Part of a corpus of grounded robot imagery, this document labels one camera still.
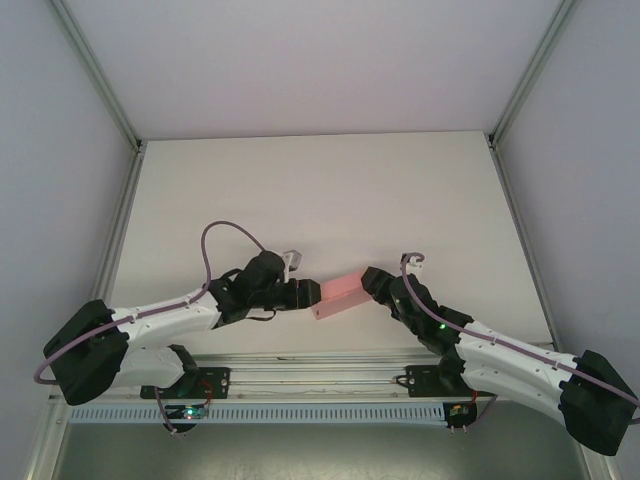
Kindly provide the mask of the aluminium mounting rail beam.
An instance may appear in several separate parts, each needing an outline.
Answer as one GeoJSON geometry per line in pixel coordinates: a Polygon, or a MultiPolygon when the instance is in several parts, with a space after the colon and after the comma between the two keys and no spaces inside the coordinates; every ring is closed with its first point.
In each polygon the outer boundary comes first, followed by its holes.
{"type": "MultiPolygon", "coordinates": [[[[242,378],[231,370],[230,386],[242,383],[242,378]]],[[[377,385],[390,388],[396,384],[394,378],[405,372],[404,370],[386,371],[376,363],[361,365],[340,365],[334,359],[317,359],[309,364],[299,365],[290,359],[277,360],[251,378],[258,384],[259,392],[263,395],[355,395],[359,388],[370,395],[377,385]]],[[[124,387],[137,388],[143,398],[159,395],[156,387],[124,387]]],[[[475,391],[480,395],[493,395],[475,391]]]]}

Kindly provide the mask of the aluminium table side rail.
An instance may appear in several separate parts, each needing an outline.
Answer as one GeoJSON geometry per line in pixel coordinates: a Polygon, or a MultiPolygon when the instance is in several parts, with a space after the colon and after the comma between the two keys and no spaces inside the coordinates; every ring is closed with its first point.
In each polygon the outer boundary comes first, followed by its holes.
{"type": "Polygon", "coordinates": [[[92,299],[109,300],[111,297],[147,145],[146,141],[139,143],[124,177],[91,290],[92,299]]]}
{"type": "Polygon", "coordinates": [[[524,217],[522,215],[519,203],[517,201],[515,191],[513,189],[513,186],[511,185],[511,181],[507,173],[504,160],[501,156],[501,152],[499,151],[498,147],[495,146],[493,143],[489,144],[489,149],[495,165],[496,173],[500,180],[502,190],[504,192],[509,210],[511,212],[511,216],[513,218],[515,228],[517,230],[517,235],[519,237],[519,241],[523,249],[524,257],[528,265],[528,269],[536,290],[538,301],[540,303],[540,306],[547,324],[547,328],[551,335],[551,344],[556,350],[561,349],[563,347],[563,342],[558,336],[558,332],[555,325],[555,318],[553,316],[552,308],[549,303],[549,297],[548,297],[543,279],[541,277],[539,265],[532,248],[530,235],[526,228],[524,217]]]}

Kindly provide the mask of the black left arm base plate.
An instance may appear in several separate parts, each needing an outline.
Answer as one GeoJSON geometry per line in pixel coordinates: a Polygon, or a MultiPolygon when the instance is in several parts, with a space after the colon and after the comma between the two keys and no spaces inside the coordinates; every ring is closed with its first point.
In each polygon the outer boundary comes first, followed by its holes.
{"type": "Polygon", "coordinates": [[[230,386],[231,370],[227,367],[203,367],[193,381],[181,382],[169,388],[159,388],[162,400],[226,399],[230,386]]]}

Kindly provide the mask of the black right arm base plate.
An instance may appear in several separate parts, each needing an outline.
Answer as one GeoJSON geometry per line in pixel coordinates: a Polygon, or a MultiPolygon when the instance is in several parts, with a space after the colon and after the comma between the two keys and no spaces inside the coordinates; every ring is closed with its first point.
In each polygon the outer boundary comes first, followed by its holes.
{"type": "Polygon", "coordinates": [[[408,365],[394,382],[411,398],[471,398],[474,392],[459,374],[443,373],[437,365],[408,365]]]}

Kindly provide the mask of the aluminium frame post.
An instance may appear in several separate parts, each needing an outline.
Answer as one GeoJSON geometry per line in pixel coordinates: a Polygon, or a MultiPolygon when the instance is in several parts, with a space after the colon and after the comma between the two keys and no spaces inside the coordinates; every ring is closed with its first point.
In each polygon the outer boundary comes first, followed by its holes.
{"type": "Polygon", "coordinates": [[[44,1],[117,130],[129,149],[137,154],[140,151],[142,140],[125,113],[67,0],[44,1]]]}
{"type": "Polygon", "coordinates": [[[489,145],[492,149],[496,150],[506,139],[581,3],[582,0],[559,0],[543,35],[520,75],[494,128],[488,135],[489,145]]]}

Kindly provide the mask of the circuit board with green light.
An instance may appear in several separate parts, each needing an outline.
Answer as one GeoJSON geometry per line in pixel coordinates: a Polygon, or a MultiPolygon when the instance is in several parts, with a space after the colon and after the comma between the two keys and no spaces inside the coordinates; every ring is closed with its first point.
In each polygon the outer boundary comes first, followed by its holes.
{"type": "Polygon", "coordinates": [[[165,407],[170,420],[200,420],[207,417],[209,406],[205,404],[174,404],[165,407]]]}

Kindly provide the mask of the grey metal sheet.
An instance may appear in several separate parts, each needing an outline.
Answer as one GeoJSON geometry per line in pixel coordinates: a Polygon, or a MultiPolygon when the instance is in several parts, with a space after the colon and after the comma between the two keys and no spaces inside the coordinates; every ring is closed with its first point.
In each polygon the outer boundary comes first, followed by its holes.
{"type": "Polygon", "coordinates": [[[587,480],[568,441],[540,429],[416,426],[73,425],[54,480],[587,480]]]}

